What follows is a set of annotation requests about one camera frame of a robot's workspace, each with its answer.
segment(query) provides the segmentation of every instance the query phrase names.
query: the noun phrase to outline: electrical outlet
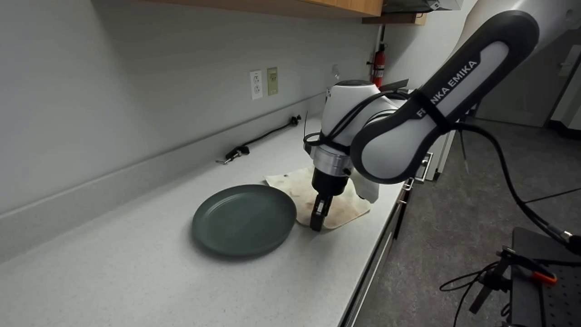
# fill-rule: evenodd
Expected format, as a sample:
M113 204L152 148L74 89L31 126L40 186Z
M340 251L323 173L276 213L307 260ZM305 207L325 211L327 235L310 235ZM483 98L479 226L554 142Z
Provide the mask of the electrical outlet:
M251 71L251 97L252 100L260 100L265 97L261 71Z
M267 69L267 91L269 91L269 97L278 95L278 69L276 68Z

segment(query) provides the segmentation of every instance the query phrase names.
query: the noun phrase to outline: floor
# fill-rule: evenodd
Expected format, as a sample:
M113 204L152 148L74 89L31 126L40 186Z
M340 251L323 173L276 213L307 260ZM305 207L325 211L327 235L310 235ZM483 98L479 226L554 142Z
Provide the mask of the floor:
M476 124L499 138L521 198L581 186L581 142L534 128ZM468 164L456 138L439 180L414 187L399 240L383 258L358 327L452 326L459 295L443 295L438 287L494 262L496 251L510 246L512 227L536 231L514 206L487 140L465 135L465 144ZM532 207L546 220L581 233L581 193L536 202ZM507 295L496 293L477 316L461 311L458 326L501 326L507 302Z

